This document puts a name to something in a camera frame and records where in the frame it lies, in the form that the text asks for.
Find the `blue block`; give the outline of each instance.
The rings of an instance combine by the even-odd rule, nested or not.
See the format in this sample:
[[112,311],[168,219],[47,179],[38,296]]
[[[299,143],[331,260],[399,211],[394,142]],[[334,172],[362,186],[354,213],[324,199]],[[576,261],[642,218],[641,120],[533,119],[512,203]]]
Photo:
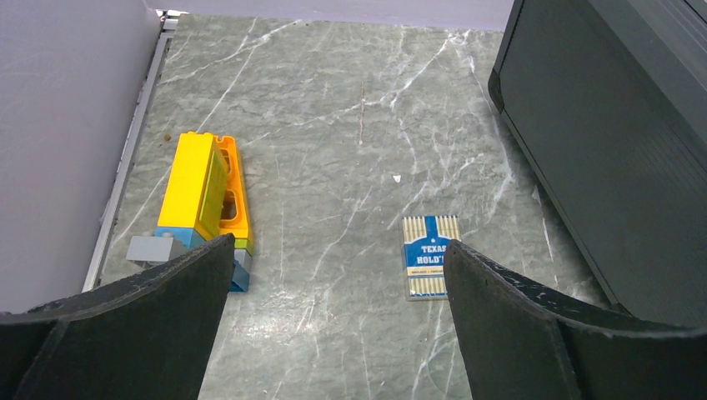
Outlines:
[[238,261],[233,261],[233,265],[236,268],[233,270],[233,277],[231,278],[231,292],[247,292],[250,284],[250,273]]
[[189,227],[158,227],[155,230],[155,236],[157,237],[163,237],[165,233],[171,234],[189,250],[198,248],[206,243],[196,230]]

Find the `gray wall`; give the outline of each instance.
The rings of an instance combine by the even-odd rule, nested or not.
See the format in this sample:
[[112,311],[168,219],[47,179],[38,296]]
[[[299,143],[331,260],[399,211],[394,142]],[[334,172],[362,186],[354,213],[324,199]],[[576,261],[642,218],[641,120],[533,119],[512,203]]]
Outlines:
[[0,1],[0,311],[80,292],[158,32],[142,0]]
[[513,0],[146,0],[153,8],[245,17],[504,30]]

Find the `yellow block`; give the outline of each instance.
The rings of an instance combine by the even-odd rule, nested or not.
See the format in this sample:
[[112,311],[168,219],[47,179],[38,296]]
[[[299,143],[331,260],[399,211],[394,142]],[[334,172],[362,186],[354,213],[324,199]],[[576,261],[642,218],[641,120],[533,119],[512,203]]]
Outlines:
[[172,163],[158,226],[218,236],[228,164],[211,133],[183,133]]
[[217,144],[228,159],[228,181],[219,234],[232,233],[237,239],[247,239],[249,248],[252,249],[253,230],[250,228],[243,164],[240,154],[238,154],[236,140],[225,136],[218,138]]

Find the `toy block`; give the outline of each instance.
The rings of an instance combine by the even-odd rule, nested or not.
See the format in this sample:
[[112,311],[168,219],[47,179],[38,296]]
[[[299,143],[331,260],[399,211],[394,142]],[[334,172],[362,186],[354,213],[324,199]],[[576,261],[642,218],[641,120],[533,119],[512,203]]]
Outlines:
[[188,227],[157,227],[155,236],[164,237],[165,235],[171,235],[171,237],[179,240],[182,245],[189,250],[206,243],[206,240],[204,240],[195,229]]
[[216,143],[226,157],[228,164],[226,193],[219,223],[219,234],[232,233],[236,237],[236,248],[246,248],[249,254],[253,254],[253,231],[250,228],[243,164],[238,153],[236,140],[227,136],[217,138]]
[[245,249],[233,250],[233,277],[231,278],[231,292],[247,292],[250,284],[250,266],[252,259]]
[[194,229],[205,240],[217,237],[227,173],[214,135],[180,135],[158,226]]
[[133,236],[126,259],[147,268],[181,256],[187,248],[175,237]]

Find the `metal edge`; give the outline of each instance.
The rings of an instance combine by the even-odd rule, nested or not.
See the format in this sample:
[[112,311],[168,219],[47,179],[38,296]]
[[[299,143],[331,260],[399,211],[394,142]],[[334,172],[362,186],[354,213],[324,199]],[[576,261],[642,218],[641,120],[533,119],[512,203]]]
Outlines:
[[145,122],[147,121],[148,110],[154,98],[154,89],[157,86],[157,80],[162,74],[168,45],[174,37],[174,28],[177,27],[176,21],[177,18],[173,17],[169,17],[163,21],[163,30],[159,35],[157,46],[155,46],[153,60],[150,63],[148,75],[143,84],[143,90],[138,97],[138,105],[135,107],[133,122],[130,124],[128,130],[128,137],[125,139],[123,155],[118,164],[118,172],[116,173],[113,190],[111,191],[105,212],[103,213],[101,229],[98,231],[96,246],[93,248],[91,262],[88,264],[88,272],[83,282],[82,292],[88,292],[98,286],[101,276],[103,275],[103,266],[106,254],[108,253],[108,244],[113,236],[115,224],[118,221],[118,210],[123,201],[125,188],[128,185],[128,177],[135,165],[135,156],[138,152],[140,138],[143,135]]

